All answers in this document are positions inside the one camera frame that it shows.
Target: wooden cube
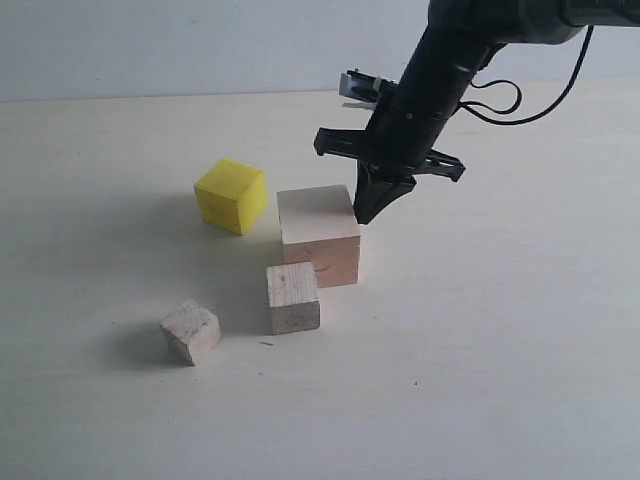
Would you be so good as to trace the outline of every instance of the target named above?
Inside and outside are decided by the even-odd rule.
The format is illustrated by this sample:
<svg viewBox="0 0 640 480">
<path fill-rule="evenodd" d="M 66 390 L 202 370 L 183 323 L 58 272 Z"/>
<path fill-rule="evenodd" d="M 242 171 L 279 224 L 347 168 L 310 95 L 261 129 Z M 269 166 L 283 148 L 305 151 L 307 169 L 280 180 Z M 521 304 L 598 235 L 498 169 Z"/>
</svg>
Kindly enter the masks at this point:
<svg viewBox="0 0 640 480">
<path fill-rule="evenodd" d="M 227 158 L 207 172 L 194 189 L 202 219 L 240 235 L 246 234 L 267 208 L 264 173 Z"/>
<path fill-rule="evenodd" d="M 169 347 L 191 365 L 200 363 L 220 341 L 220 322 L 193 300 L 184 302 L 160 323 Z"/>
<path fill-rule="evenodd" d="M 320 327 L 318 283 L 311 262 L 267 268 L 274 335 Z"/>
<path fill-rule="evenodd" d="M 278 193 L 286 263 L 312 262 L 320 288 L 358 283 L 360 226 L 344 185 Z"/>
</svg>

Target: black cable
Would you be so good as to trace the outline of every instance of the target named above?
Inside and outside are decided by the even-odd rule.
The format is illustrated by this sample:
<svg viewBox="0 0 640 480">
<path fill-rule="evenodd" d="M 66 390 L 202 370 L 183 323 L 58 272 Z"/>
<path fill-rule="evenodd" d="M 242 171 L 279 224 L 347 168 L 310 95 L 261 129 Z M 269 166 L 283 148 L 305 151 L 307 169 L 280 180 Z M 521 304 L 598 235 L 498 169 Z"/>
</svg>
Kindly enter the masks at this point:
<svg viewBox="0 0 640 480">
<path fill-rule="evenodd" d="M 494 82 L 491 82 L 487 85 L 483 85 L 480 87 L 477 87 L 475 85 L 472 84 L 472 86 L 474 88 L 487 88 L 489 86 L 492 85 L 496 85 L 499 83 L 507 83 L 509 85 L 513 85 L 514 87 L 516 87 L 517 91 L 518 91 L 518 98 L 516 100 L 516 103 L 514 104 L 513 107 L 511 107 L 510 109 L 507 110 L 495 110 L 491 107 L 489 107 L 488 105 L 484 104 L 484 103 L 480 103 L 477 101 L 468 101 L 468 102 L 460 102 L 460 104 L 458 105 L 458 110 L 459 109 L 463 109 L 466 110 L 467 112 L 469 112 L 471 115 L 479 118 L 480 120 L 483 120 L 487 123 L 490 123 L 492 125 L 499 125 L 499 126 L 508 126 L 508 127 L 513 127 L 513 126 L 518 126 L 518 125 L 525 125 L 527 123 L 532 123 L 535 122 L 537 120 L 540 120 L 543 117 L 546 117 L 547 115 L 549 115 L 551 112 L 553 112 L 556 108 L 558 108 L 560 106 L 560 104 L 567 98 L 567 96 L 569 95 L 569 93 L 571 92 L 571 90 L 573 89 L 573 86 L 575 85 L 576 81 L 578 80 L 578 76 L 580 75 L 580 70 L 582 70 L 582 65 L 584 64 L 584 59 L 587 56 L 587 51 L 589 50 L 589 45 L 591 44 L 591 38 L 593 37 L 593 31 L 594 31 L 594 27 L 590 26 L 587 29 L 587 34 L 584 38 L 584 42 L 582 43 L 582 49 L 580 50 L 580 55 L 578 56 L 578 61 L 576 62 L 576 66 L 573 69 L 573 73 L 571 74 L 571 78 L 569 79 L 569 82 L 567 83 L 567 86 L 565 87 L 564 91 L 560 94 L 560 96 L 558 97 L 558 99 L 553 102 L 549 107 L 547 107 L 545 110 L 543 110 L 542 112 L 538 113 L 537 115 L 533 115 L 531 117 L 527 117 L 527 118 L 523 118 L 520 120 L 497 120 L 495 118 L 491 118 L 491 117 L 487 117 L 486 115 L 483 115 L 482 113 L 480 113 L 479 111 L 477 111 L 475 108 L 473 108 L 474 106 L 477 107 L 482 107 L 482 108 L 486 108 L 488 110 L 491 110 L 492 112 L 498 114 L 498 115 L 508 115 L 511 114 L 513 112 L 515 112 L 519 107 L 520 107 L 520 103 L 522 101 L 522 90 L 520 89 L 520 87 L 518 87 L 515 83 L 509 81 L 509 80 L 496 80 Z"/>
<path fill-rule="evenodd" d="M 631 23 L 640 25 L 640 15 L 631 12 L 628 8 L 623 7 L 615 3 L 615 0 L 605 0 L 607 7 L 616 15 L 620 15 L 625 20 L 629 20 Z"/>
</svg>

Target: block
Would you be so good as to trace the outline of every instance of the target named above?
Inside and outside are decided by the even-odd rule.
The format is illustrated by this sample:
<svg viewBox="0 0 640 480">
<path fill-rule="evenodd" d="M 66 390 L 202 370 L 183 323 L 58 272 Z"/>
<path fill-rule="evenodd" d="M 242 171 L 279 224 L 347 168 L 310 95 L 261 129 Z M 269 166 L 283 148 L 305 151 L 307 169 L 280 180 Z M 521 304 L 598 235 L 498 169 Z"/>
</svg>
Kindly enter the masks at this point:
<svg viewBox="0 0 640 480">
<path fill-rule="evenodd" d="M 257 168 L 223 158 L 195 184 L 202 219 L 245 235 L 267 208 L 267 184 Z"/>
<path fill-rule="evenodd" d="M 197 365 L 220 341 L 220 322 L 193 300 L 184 302 L 160 323 L 167 344 L 191 365 Z"/>
<path fill-rule="evenodd" d="M 320 327 L 318 283 L 311 262 L 267 268 L 274 335 Z"/>
<path fill-rule="evenodd" d="M 358 283 L 360 226 L 345 185 L 278 193 L 285 263 L 312 262 L 320 288 Z"/>
</svg>

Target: light wood cube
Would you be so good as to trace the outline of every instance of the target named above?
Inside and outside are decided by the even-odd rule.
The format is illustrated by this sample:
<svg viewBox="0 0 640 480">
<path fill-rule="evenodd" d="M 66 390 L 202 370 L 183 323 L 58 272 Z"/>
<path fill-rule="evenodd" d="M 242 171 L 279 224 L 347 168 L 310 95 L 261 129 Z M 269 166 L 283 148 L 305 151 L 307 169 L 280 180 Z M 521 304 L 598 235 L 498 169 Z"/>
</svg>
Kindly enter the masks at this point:
<svg viewBox="0 0 640 480">
<path fill-rule="evenodd" d="M 320 327 L 320 300 L 312 263 L 269 267 L 267 285 L 274 335 Z"/>
<path fill-rule="evenodd" d="M 169 347 L 191 365 L 200 363 L 220 341 L 220 322 L 193 300 L 184 302 L 160 323 Z"/>
<path fill-rule="evenodd" d="M 267 208 L 264 173 L 223 158 L 195 187 L 202 219 L 240 235 L 246 234 Z"/>
<path fill-rule="evenodd" d="M 345 185 L 278 193 L 286 263 L 312 262 L 318 286 L 358 283 L 360 226 Z"/>
</svg>

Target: wire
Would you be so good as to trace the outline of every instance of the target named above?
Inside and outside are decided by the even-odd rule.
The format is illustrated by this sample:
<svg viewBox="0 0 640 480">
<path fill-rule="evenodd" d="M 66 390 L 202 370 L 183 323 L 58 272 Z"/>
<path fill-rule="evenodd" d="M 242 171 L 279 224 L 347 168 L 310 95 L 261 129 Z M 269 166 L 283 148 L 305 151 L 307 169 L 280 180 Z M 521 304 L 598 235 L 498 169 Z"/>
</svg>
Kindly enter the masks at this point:
<svg viewBox="0 0 640 480">
<path fill-rule="evenodd" d="M 580 50 L 580 55 L 578 56 L 578 61 L 576 62 L 576 66 L 573 69 L 573 73 L 571 74 L 571 78 L 569 79 L 569 82 L 567 83 L 567 86 L 565 87 L 564 91 L 560 94 L 560 96 L 558 97 L 558 99 L 553 102 L 549 107 L 547 107 L 546 109 L 544 109 L 542 112 L 538 113 L 537 115 L 533 115 L 531 117 L 527 117 L 527 118 L 523 118 L 520 120 L 498 120 L 495 118 L 491 118 L 491 117 L 487 117 L 486 115 L 480 113 L 479 111 L 477 111 L 475 108 L 473 107 L 481 107 L 481 108 L 485 108 L 487 110 L 490 110 L 492 112 L 494 112 L 495 114 L 498 115 L 509 115 L 513 112 L 515 112 L 516 110 L 518 110 L 518 108 L 520 108 L 520 104 L 522 103 L 522 90 L 520 89 L 520 87 L 518 85 L 516 85 L 514 82 L 511 82 L 509 80 L 495 80 L 493 82 L 490 82 L 486 85 L 482 85 L 482 86 L 476 86 L 472 84 L 473 88 L 476 89 L 482 89 L 482 88 L 488 88 L 490 86 L 493 85 L 497 85 L 497 84 L 509 84 L 512 85 L 516 88 L 517 90 L 517 99 L 516 102 L 514 103 L 514 105 L 507 109 L 507 110 L 496 110 L 491 108 L 490 106 L 484 104 L 484 103 L 480 103 L 477 101 L 467 101 L 467 102 L 460 102 L 460 104 L 458 105 L 458 110 L 462 109 L 462 110 L 466 110 L 467 112 L 469 112 L 471 115 L 479 118 L 480 120 L 483 120 L 487 123 L 490 123 L 492 125 L 499 125 L 499 126 L 508 126 L 508 127 L 513 127 L 513 126 L 518 126 L 518 125 L 525 125 L 527 123 L 532 123 L 535 122 L 537 120 L 540 120 L 543 117 L 546 117 L 547 115 L 549 115 L 551 112 L 553 112 L 556 108 L 558 108 L 560 106 L 560 104 L 562 102 L 564 102 L 564 100 L 567 98 L 567 96 L 569 95 L 569 93 L 571 92 L 571 90 L 573 89 L 573 86 L 575 85 L 576 81 L 578 80 L 578 76 L 580 75 L 580 70 L 582 70 L 582 65 L 584 64 L 584 59 L 587 56 L 587 51 L 589 50 L 589 45 L 591 44 L 591 38 L 593 37 L 593 31 L 594 31 L 594 27 L 590 26 L 587 29 L 587 34 L 585 35 L 584 38 L 584 42 L 582 43 L 582 48 Z"/>
<path fill-rule="evenodd" d="M 631 12 L 628 8 L 622 5 L 616 4 L 615 0 L 605 0 L 607 7 L 616 15 L 620 15 L 625 20 L 629 20 L 631 23 L 640 25 L 640 15 Z"/>
</svg>

